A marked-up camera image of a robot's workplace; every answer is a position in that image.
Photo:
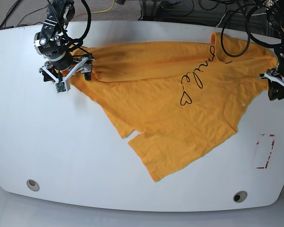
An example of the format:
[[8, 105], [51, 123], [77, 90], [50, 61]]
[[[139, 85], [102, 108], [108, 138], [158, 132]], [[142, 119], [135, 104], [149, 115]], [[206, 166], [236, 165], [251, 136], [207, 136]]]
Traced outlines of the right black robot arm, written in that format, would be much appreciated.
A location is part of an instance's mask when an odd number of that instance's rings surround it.
[[45, 68], [39, 69], [44, 81], [62, 81], [62, 72], [71, 70], [75, 64], [87, 58], [79, 70], [84, 74], [86, 81], [92, 78], [93, 55], [82, 48], [91, 26], [91, 11], [86, 1], [81, 2], [88, 15], [87, 26], [83, 35], [79, 38], [71, 38], [67, 35], [67, 26], [74, 18], [75, 7], [72, 0], [48, 1], [46, 20], [42, 29], [34, 37], [34, 46], [38, 54], [44, 56], [47, 62]]

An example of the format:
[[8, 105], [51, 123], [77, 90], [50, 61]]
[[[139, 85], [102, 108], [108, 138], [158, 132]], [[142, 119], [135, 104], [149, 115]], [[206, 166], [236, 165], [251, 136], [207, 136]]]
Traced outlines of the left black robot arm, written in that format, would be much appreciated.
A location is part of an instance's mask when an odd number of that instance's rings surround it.
[[271, 101], [284, 99], [284, 0], [266, 0], [266, 18], [268, 24], [281, 37], [281, 43], [274, 47], [277, 65], [269, 69], [260, 78], [268, 80], [268, 97]]

